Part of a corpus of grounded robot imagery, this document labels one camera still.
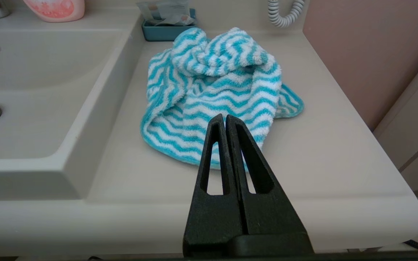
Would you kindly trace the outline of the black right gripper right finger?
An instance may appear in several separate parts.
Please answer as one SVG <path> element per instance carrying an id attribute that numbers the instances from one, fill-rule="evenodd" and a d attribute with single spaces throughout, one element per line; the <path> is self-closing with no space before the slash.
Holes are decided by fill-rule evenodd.
<path id="1" fill-rule="evenodd" d="M 246 124 L 228 115 L 226 134 L 246 233 L 306 235 L 303 223 Z"/>

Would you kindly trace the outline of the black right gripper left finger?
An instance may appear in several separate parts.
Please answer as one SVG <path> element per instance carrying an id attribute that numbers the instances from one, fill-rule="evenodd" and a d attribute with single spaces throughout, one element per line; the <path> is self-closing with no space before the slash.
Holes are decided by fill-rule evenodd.
<path id="1" fill-rule="evenodd" d="M 207 192 L 212 147 L 219 147 L 222 195 Z M 221 114 L 209 121 L 183 239 L 186 257 L 229 255 L 228 243 L 243 233 L 238 190 Z"/>

